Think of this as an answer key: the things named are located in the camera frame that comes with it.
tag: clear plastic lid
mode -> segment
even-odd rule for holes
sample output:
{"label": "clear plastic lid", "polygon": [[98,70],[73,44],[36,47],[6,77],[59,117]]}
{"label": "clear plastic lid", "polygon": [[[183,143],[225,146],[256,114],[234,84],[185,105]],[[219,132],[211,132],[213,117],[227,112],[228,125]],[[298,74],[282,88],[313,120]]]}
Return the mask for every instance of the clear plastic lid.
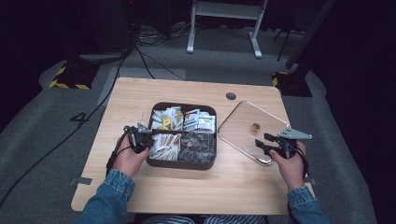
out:
{"label": "clear plastic lid", "polygon": [[265,145],[278,147],[277,143],[264,139],[264,134],[277,135],[289,124],[248,101],[240,102],[226,120],[219,126],[219,138],[244,155],[263,165],[273,163],[256,147],[256,139]]}

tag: denim sleeve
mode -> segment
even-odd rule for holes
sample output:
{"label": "denim sleeve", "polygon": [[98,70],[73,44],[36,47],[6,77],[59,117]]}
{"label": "denim sleeve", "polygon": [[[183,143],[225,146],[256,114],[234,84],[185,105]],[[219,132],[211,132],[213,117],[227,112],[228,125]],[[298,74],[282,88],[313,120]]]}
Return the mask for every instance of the denim sleeve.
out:
{"label": "denim sleeve", "polygon": [[312,196],[307,186],[289,192],[288,201],[290,212],[298,223],[331,223],[320,209],[318,200]]}
{"label": "denim sleeve", "polygon": [[131,177],[112,169],[88,200],[77,223],[122,223],[133,192]]}

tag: light wood tabletop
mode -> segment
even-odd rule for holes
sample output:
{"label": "light wood tabletop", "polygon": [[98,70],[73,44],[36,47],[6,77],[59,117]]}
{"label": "light wood tabletop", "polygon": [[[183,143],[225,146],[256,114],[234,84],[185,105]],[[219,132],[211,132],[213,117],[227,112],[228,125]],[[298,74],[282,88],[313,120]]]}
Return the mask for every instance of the light wood tabletop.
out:
{"label": "light wood tabletop", "polygon": [[[228,92],[235,100],[226,98]],[[121,77],[92,145],[72,208],[81,211],[104,181],[106,163],[125,125],[149,126],[152,107],[159,102],[208,105],[216,110],[217,125],[241,101],[250,101],[289,123],[278,89],[223,83]],[[206,171],[152,167],[145,161],[134,177],[128,212],[170,214],[286,215],[287,188],[276,163],[262,166],[217,139],[217,157]]]}

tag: white metal stand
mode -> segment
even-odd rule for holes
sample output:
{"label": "white metal stand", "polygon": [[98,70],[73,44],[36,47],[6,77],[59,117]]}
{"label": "white metal stand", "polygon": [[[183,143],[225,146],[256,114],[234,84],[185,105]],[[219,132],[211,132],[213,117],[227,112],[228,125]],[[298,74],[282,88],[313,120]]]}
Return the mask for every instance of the white metal stand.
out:
{"label": "white metal stand", "polygon": [[262,24],[262,16],[264,15],[267,2],[268,0],[263,0],[261,6],[243,6],[214,2],[200,2],[197,0],[193,0],[191,9],[191,30],[189,35],[189,43],[187,45],[187,52],[194,52],[196,15],[225,17],[256,21],[254,32],[249,32],[248,37],[250,39],[256,58],[261,58],[262,52],[260,51],[260,47],[257,43],[256,37],[257,33],[259,32],[260,25]]}

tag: dark background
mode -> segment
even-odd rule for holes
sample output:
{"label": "dark background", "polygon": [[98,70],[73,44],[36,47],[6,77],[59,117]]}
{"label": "dark background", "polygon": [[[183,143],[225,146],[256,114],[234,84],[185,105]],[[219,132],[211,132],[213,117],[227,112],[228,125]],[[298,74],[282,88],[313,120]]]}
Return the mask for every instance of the dark background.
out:
{"label": "dark background", "polygon": [[[71,52],[106,51],[89,30],[107,47],[125,47],[128,29],[125,18],[117,13],[122,4],[133,4],[133,21],[153,25],[167,35],[175,22],[189,21],[191,8],[184,0],[113,1],[116,5],[111,8],[105,0],[74,5],[63,0],[57,1],[56,10],[45,0],[2,2],[0,132],[41,91],[38,78],[44,70]],[[274,1],[268,4],[263,30],[279,25]],[[378,223],[389,223],[396,202],[392,193],[395,152],[390,146],[391,127],[396,123],[394,15],[392,2],[338,0],[298,60],[300,65],[309,64],[327,89],[333,116],[369,186]],[[81,16],[90,23],[84,24]],[[231,24],[245,22],[232,20]]]}

